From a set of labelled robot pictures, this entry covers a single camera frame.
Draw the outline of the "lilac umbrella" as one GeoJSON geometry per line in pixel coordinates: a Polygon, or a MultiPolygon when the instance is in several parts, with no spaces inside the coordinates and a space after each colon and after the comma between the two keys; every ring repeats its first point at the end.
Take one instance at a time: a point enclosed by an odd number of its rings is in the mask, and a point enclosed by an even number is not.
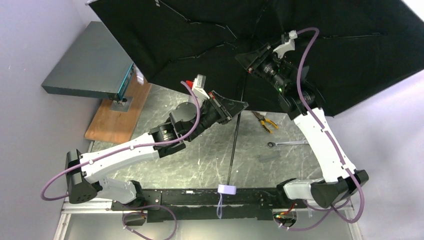
{"type": "Polygon", "coordinates": [[[280,184],[285,200],[322,208],[363,194],[365,170],[348,162],[326,123],[424,68],[424,21],[402,0],[91,0],[150,83],[206,91],[250,110],[284,113],[319,162],[320,180],[280,184]]]}

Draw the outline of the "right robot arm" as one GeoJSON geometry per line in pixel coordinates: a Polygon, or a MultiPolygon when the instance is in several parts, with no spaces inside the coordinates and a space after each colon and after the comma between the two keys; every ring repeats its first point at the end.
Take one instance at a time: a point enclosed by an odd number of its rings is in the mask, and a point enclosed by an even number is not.
{"type": "Polygon", "coordinates": [[[305,81],[309,69],[296,67],[284,59],[284,54],[292,50],[292,46],[273,50],[267,44],[235,58],[249,74],[276,89],[283,113],[301,130],[321,168],[322,178],[284,181],[285,196],[292,200],[312,200],[327,209],[358,192],[369,175],[364,169],[358,170],[338,144],[326,122],[319,91],[305,81]]]}

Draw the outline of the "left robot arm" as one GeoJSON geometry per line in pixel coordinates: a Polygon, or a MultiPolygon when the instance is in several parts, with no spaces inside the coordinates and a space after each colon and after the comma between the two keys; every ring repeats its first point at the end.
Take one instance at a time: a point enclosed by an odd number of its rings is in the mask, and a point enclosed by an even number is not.
{"type": "Polygon", "coordinates": [[[69,151],[66,155],[68,200],[81,204],[96,197],[135,205],[143,201],[142,187],[135,180],[119,181],[107,175],[138,162],[156,160],[186,148],[215,123],[225,125],[249,104],[223,97],[214,90],[201,107],[194,102],[180,103],[168,119],[141,136],[97,152],[69,151]]]}

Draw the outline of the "silver ratchet wrench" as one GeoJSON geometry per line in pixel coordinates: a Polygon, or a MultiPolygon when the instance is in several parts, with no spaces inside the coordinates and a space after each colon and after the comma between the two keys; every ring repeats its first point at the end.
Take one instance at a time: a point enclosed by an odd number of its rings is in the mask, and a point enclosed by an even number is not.
{"type": "Polygon", "coordinates": [[[295,146],[295,145],[308,145],[307,140],[295,140],[295,141],[285,141],[285,142],[268,142],[266,146],[270,149],[275,147],[284,147],[284,146],[295,146]]]}

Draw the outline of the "grey metal stand plate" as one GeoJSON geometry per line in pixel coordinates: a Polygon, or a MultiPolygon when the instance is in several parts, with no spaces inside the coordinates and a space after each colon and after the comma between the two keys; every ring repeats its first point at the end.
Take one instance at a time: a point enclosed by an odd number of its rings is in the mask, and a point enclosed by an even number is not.
{"type": "Polygon", "coordinates": [[[116,112],[128,112],[131,104],[133,101],[133,97],[132,96],[127,96],[124,97],[122,100],[120,101],[116,101],[113,100],[111,105],[110,105],[110,110],[111,111],[116,111],[116,112]]]}

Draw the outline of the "wooden board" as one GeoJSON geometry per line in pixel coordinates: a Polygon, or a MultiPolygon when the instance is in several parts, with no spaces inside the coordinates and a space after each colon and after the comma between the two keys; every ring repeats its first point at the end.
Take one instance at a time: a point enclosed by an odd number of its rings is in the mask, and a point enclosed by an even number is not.
{"type": "Polygon", "coordinates": [[[134,133],[151,87],[152,84],[146,80],[140,84],[134,76],[126,91],[127,97],[133,97],[128,112],[110,110],[113,101],[104,99],[85,132],[84,138],[114,144],[128,142],[134,133]]]}

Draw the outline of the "yellow handled pliers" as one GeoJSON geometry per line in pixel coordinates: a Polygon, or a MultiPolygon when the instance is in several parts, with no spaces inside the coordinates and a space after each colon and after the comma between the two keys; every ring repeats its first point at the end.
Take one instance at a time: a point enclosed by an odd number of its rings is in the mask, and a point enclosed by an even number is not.
{"type": "Polygon", "coordinates": [[[251,113],[257,118],[257,120],[260,122],[260,124],[261,124],[261,126],[262,126],[262,128],[266,131],[266,132],[268,132],[268,133],[270,133],[270,134],[272,134],[273,133],[273,131],[271,130],[271,129],[269,129],[268,128],[268,125],[267,124],[270,124],[271,126],[273,126],[275,129],[278,129],[279,127],[278,127],[278,125],[275,123],[275,122],[273,122],[272,120],[270,120],[270,119],[268,119],[268,118],[266,118],[264,115],[262,115],[262,114],[260,114],[259,112],[257,112],[257,111],[251,111],[251,113]]]}

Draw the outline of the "grey plastic bracket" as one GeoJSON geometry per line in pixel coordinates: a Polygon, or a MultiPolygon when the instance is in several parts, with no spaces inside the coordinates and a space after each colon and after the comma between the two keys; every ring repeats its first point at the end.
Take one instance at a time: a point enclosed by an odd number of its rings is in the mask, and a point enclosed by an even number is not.
{"type": "Polygon", "coordinates": [[[259,155],[258,156],[258,161],[261,162],[261,163],[263,163],[263,162],[267,162],[267,161],[278,159],[280,156],[281,156],[281,154],[277,150],[277,151],[273,151],[272,153],[269,153],[269,154],[259,155]]]}

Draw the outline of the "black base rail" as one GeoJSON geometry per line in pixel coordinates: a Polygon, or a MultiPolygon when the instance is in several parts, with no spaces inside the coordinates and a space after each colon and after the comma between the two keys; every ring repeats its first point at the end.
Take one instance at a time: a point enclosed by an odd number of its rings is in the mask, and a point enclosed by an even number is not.
{"type": "MultiPolygon", "coordinates": [[[[146,220],[159,223],[173,220],[162,207],[170,209],[177,220],[216,220],[220,195],[215,188],[143,189],[138,207],[148,206],[146,220]]],[[[272,214],[304,210],[302,200],[288,199],[279,187],[239,188],[235,195],[224,195],[223,219],[271,221],[272,214]]]]}

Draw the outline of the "dark network switch box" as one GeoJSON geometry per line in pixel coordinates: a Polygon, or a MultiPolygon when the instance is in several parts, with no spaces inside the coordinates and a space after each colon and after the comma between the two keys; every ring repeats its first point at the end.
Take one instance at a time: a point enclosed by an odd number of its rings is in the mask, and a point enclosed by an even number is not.
{"type": "Polygon", "coordinates": [[[92,21],[41,86],[49,94],[122,101],[133,77],[133,61],[99,21],[92,21]]]}

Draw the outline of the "aluminium frame rail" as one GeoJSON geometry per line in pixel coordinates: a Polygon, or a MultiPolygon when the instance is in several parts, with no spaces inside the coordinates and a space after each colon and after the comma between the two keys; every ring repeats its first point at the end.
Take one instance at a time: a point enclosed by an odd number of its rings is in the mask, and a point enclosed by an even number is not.
{"type": "Polygon", "coordinates": [[[111,211],[113,201],[105,198],[94,198],[87,202],[72,204],[68,197],[63,201],[59,222],[53,237],[64,240],[72,214],[106,214],[111,211]]]}

